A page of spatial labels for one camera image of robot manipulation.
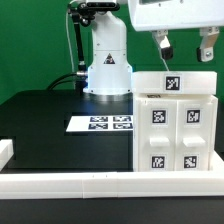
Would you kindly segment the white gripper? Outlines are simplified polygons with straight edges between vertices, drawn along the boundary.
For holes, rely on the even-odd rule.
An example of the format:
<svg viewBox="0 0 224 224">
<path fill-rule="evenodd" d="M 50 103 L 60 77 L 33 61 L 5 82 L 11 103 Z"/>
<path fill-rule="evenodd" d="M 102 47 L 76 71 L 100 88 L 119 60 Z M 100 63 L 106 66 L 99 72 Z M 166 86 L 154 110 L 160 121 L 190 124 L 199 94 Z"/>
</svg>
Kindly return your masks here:
<svg viewBox="0 0 224 224">
<path fill-rule="evenodd" d="M 128 0 L 128 9 L 136 31 L 153 31 L 152 37 L 163 60 L 173 58 L 167 30 L 201 27 L 197 59 L 209 62 L 214 58 L 218 27 L 224 26 L 224 0 Z"/>
</svg>

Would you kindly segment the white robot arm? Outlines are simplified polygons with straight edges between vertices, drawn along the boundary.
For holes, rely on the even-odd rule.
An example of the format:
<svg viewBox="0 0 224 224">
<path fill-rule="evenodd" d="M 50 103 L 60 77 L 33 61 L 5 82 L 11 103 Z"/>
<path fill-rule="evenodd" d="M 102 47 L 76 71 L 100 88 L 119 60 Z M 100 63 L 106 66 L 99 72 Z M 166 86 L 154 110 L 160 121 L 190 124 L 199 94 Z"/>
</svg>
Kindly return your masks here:
<svg viewBox="0 0 224 224">
<path fill-rule="evenodd" d="M 85 0 L 80 7 L 92 26 L 93 62 L 88 68 L 91 96 L 125 96 L 131 90 L 132 68 L 126 55 L 126 26 L 113 13 L 128 6 L 130 20 L 137 32 L 152 33 L 163 60 L 173 57 L 168 40 L 170 30 L 200 30 L 202 42 L 197 49 L 201 62 L 214 58 L 213 46 L 224 27 L 224 0 Z"/>
</svg>

